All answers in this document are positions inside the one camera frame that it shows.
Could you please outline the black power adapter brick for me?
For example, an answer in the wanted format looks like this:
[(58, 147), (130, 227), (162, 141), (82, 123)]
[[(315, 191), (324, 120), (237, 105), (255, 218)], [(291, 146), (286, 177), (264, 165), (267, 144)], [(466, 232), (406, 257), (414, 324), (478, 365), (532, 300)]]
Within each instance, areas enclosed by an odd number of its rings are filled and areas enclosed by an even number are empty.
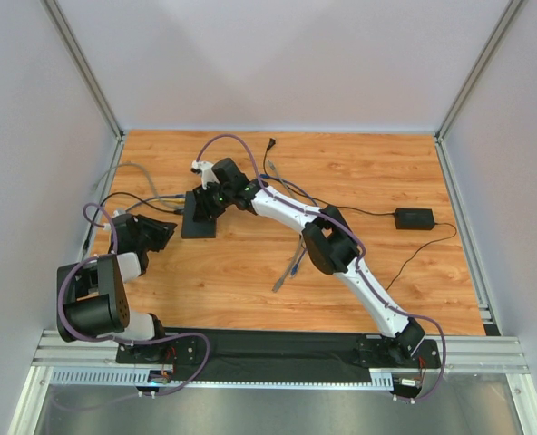
[(393, 216), (398, 230), (432, 230), (436, 225), (430, 208), (397, 208)]

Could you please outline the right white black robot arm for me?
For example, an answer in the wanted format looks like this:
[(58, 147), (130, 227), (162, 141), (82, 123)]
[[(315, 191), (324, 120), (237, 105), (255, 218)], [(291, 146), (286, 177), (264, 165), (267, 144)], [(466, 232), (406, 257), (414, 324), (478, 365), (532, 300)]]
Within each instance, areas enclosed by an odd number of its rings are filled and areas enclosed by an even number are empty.
[(391, 352), (397, 358), (414, 356), (425, 338), (424, 328), (374, 277), (365, 261), (365, 246), (337, 208), (310, 206), (280, 193), (262, 179), (248, 179), (230, 158), (217, 163), (196, 159), (191, 171), (201, 177), (201, 185), (193, 190), (196, 220), (214, 220), (234, 206), (299, 233), (313, 266), (349, 288), (381, 335), (389, 340)]

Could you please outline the black network switch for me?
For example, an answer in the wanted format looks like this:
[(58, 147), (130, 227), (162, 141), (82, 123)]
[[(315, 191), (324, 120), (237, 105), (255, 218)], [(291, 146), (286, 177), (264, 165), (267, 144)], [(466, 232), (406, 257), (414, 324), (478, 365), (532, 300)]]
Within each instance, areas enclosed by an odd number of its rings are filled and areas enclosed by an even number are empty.
[(191, 191), (185, 195), (184, 210), (181, 223), (182, 239), (209, 239), (216, 237), (215, 221), (196, 221), (196, 199)]

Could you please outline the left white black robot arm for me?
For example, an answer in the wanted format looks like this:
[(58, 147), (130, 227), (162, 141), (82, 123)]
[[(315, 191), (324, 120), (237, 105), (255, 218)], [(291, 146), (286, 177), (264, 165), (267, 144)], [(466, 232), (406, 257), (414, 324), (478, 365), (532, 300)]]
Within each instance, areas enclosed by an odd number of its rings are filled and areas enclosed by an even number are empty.
[(109, 252), (57, 269), (57, 330), (67, 342), (114, 339), (143, 352), (165, 336), (155, 314), (130, 308), (125, 285), (143, 276), (150, 252), (162, 251), (177, 225), (144, 215), (119, 213), (108, 223)]

